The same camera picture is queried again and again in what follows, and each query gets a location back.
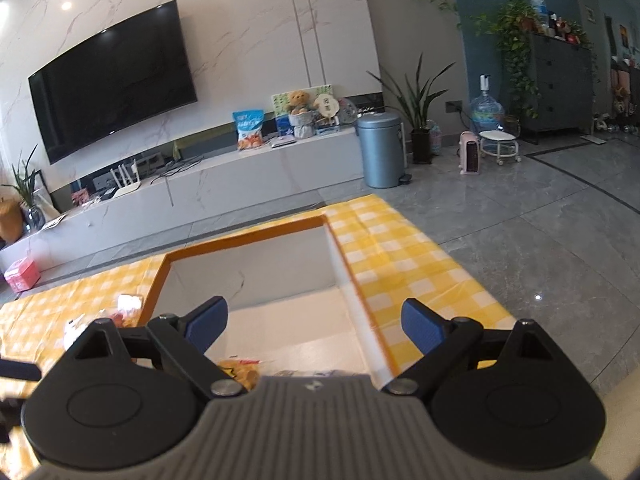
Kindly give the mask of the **yellow waffle snack bag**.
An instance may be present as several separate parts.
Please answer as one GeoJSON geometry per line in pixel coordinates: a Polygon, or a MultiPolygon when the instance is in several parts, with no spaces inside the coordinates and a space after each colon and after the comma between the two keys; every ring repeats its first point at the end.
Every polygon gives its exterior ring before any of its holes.
{"type": "Polygon", "coordinates": [[[219,360],[216,364],[248,391],[253,390],[259,382],[262,364],[259,360],[230,358],[219,360]]]}

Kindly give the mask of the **mixed veggie chips bag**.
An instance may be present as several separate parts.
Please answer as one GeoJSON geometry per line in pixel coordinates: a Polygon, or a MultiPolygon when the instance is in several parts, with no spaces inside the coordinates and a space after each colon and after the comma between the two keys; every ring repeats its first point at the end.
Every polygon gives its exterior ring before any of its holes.
{"type": "Polygon", "coordinates": [[[143,299],[138,295],[120,294],[112,308],[104,313],[117,327],[134,327],[142,312],[143,299]]]}

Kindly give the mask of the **yellow checkered tablecloth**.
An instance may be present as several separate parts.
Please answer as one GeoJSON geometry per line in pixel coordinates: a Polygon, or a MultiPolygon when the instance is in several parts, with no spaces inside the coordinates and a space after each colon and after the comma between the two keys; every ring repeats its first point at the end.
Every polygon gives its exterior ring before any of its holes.
{"type": "MultiPolygon", "coordinates": [[[[512,316],[437,244],[384,200],[369,195],[268,222],[244,234],[323,217],[337,237],[397,372],[420,356],[400,326],[416,298],[439,314],[509,328],[512,316]]],[[[141,296],[142,318],[165,255],[5,304],[5,356],[50,370],[62,356],[63,324],[114,307],[120,294],[141,296]]],[[[466,479],[415,400],[386,396],[367,374],[341,370],[260,372],[258,390],[208,411],[195,434],[145,471],[149,479],[466,479]]]]}

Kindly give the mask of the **pink tissue box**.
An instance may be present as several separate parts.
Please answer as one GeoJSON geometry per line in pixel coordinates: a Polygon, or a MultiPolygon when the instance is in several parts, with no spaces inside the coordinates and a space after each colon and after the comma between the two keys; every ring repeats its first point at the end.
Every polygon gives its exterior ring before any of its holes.
{"type": "Polygon", "coordinates": [[[40,272],[35,261],[25,257],[14,261],[3,273],[4,279],[14,292],[26,292],[40,280],[40,272]]]}

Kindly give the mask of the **orange cardboard box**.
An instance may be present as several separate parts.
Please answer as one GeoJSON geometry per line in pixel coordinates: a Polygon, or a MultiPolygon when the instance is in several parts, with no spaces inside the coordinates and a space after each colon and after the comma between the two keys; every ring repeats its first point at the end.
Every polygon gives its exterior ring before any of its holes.
{"type": "Polygon", "coordinates": [[[170,252],[142,318],[183,315],[213,296],[229,308],[205,353],[216,363],[252,360],[264,375],[341,370],[367,374],[377,387],[397,372],[326,218],[170,252]]]}

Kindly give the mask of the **green potted plant in vase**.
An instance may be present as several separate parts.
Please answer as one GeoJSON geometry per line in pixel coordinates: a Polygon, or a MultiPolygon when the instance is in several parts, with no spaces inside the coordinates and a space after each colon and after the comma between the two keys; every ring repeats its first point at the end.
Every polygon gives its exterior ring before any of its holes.
{"type": "Polygon", "coordinates": [[[33,148],[28,157],[21,159],[17,166],[12,166],[14,183],[6,184],[6,188],[13,188],[26,205],[27,224],[32,232],[40,231],[46,223],[46,218],[35,198],[37,171],[30,169],[30,162],[36,149],[33,148]]]}

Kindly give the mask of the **white wifi router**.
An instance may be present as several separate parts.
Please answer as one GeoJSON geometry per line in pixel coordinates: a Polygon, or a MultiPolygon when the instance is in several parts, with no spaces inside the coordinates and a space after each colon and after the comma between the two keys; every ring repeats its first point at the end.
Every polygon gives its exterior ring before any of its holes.
{"type": "Polygon", "coordinates": [[[136,162],[132,162],[129,166],[119,164],[116,168],[112,168],[110,173],[116,184],[114,198],[136,192],[140,188],[141,178],[136,162]]]}

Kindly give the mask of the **pink space heater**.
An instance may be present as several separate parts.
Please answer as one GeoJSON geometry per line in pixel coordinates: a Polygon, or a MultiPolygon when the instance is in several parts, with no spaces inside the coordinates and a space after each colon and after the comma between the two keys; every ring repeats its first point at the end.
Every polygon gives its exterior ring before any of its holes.
{"type": "Polygon", "coordinates": [[[480,173],[480,141],[471,131],[460,134],[459,168],[462,176],[480,173]]]}

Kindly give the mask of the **white round stool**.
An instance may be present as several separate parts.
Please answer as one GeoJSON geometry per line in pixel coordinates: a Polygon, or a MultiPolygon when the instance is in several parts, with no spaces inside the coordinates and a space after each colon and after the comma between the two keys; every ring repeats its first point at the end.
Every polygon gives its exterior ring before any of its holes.
{"type": "Polygon", "coordinates": [[[480,137],[480,154],[484,157],[492,157],[498,166],[512,159],[520,162],[520,146],[518,138],[512,133],[503,130],[485,130],[478,134],[480,137]]]}

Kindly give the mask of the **grey metal trash bin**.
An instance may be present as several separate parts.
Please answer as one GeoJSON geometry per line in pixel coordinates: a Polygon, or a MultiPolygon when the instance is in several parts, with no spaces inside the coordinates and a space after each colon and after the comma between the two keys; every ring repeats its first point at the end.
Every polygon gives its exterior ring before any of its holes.
{"type": "Polygon", "coordinates": [[[396,188],[408,184],[402,121],[395,112],[365,114],[356,122],[363,177],[369,188],[396,188]]]}

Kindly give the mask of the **blue snack bag on console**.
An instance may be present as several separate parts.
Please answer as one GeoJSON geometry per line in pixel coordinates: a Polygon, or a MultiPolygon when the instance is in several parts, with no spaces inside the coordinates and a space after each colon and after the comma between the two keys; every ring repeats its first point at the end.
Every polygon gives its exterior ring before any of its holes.
{"type": "Polygon", "coordinates": [[[262,146],[263,110],[240,110],[232,114],[236,129],[236,147],[239,151],[262,146]]]}

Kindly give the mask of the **tall leafy floor plant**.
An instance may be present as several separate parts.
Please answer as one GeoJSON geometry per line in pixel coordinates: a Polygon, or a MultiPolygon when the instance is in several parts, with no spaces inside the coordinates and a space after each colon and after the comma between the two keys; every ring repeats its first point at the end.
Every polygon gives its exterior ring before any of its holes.
{"type": "Polygon", "coordinates": [[[456,65],[455,62],[448,63],[435,75],[424,76],[423,61],[424,54],[421,53],[413,76],[404,74],[403,80],[395,78],[384,66],[380,67],[378,75],[369,72],[384,90],[390,92],[396,103],[393,110],[397,110],[409,126],[411,157],[415,165],[431,165],[433,161],[430,108],[448,92],[447,89],[435,89],[435,86],[456,65]]]}

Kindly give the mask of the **teddy bear in basket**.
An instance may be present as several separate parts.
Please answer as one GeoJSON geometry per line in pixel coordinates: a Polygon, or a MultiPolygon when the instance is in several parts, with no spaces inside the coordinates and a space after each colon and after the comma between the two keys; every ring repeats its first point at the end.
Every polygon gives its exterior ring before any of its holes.
{"type": "Polygon", "coordinates": [[[293,128],[296,139],[308,139],[314,136],[314,109],[310,104],[310,96],[304,90],[292,91],[288,94],[288,121],[293,128]]]}

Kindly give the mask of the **dark grey cabinet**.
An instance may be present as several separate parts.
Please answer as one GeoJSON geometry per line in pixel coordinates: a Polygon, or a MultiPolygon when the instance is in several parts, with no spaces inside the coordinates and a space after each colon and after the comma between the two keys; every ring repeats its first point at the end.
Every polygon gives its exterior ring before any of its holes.
{"type": "Polygon", "coordinates": [[[530,101],[536,116],[525,119],[526,132],[541,136],[560,130],[589,130],[593,106],[589,49],[532,35],[529,77],[537,87],[530,101]]]}

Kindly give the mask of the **black wall television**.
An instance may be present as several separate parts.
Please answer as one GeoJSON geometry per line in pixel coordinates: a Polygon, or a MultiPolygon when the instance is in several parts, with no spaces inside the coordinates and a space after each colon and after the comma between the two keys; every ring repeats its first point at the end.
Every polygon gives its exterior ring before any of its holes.
{"type": "Polygon", "coordinates": [[[101,30],[28,84],[51,164],[198,100],[175,0],[101,30]]]}

